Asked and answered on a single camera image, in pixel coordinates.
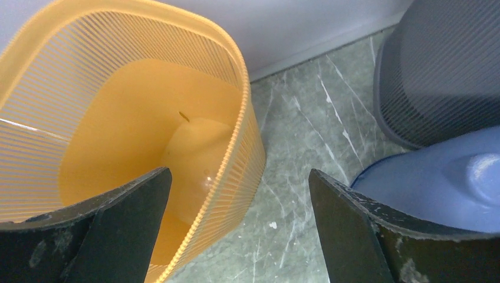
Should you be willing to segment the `blue plastic bin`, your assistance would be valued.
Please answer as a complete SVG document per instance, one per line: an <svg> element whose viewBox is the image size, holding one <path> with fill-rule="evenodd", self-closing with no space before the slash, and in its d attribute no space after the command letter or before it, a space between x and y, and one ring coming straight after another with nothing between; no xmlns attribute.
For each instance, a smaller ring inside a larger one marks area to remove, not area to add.
<svg viewBox="0 0 500 283"><path fill-rule="evenodd" d="M381 159L351 188L422 220L499 232L499 127Z"/></svg>

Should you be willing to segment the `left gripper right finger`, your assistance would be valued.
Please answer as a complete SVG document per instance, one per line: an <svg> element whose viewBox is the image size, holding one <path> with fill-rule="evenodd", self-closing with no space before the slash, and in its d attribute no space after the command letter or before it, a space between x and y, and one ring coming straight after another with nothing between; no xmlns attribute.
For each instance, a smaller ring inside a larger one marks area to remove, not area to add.
<svg viewBox="0 0 500 283"><path fill-rule="evenodd" d="M499 234L424 221L312 169L310 197L331 282L498 282Z"/></svg>

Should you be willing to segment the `grey mesh waste basket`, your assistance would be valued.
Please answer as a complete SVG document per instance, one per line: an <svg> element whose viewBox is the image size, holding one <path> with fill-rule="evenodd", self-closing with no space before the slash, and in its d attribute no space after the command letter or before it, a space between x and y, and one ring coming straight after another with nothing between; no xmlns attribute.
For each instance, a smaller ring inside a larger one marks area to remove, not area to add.
<svg viewBox="0 0 500 283"><path fill-rule="evenodd" d="M499 124L499 2L413 1L382 42L374 116L419 149Z"/></svg>

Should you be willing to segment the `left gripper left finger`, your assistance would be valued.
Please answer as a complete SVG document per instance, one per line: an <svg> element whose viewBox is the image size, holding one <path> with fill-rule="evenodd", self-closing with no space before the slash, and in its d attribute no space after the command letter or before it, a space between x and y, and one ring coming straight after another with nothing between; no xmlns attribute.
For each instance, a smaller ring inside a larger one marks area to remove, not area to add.
<svg viewBox="0 0 500 283"><path fill-rule="evenodd" d="M116 189L1 223L2 282L143 282L169 198L159 167Z"/></svg>

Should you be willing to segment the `yellow plastic bin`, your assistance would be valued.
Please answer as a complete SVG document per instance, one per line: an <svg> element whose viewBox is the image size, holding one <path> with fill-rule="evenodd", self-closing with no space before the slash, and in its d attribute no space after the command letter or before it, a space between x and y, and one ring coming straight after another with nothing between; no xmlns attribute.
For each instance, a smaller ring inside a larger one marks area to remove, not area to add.
<svg viewBox="0 0 500 283"><path fill-rule="evenodd" d="M259 186L265 152L233 39L157 1L2 1L1 223L159 167L172 183L143 282L237 227Z"/></svg>

